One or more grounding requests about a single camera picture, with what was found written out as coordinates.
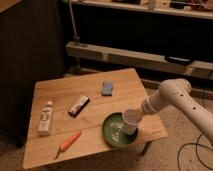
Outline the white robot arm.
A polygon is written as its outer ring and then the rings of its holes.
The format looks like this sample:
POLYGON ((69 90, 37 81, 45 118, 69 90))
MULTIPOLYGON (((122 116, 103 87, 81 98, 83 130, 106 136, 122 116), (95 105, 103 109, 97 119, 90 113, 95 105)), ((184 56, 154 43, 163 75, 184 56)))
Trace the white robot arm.
POLYGON ((155 114, 174 106, 180 110, 213 145, 213 113, 198 104, 191 96, 191 84, 186 79, 162 81, 158 90, 143 99, 140 111, 155 114))

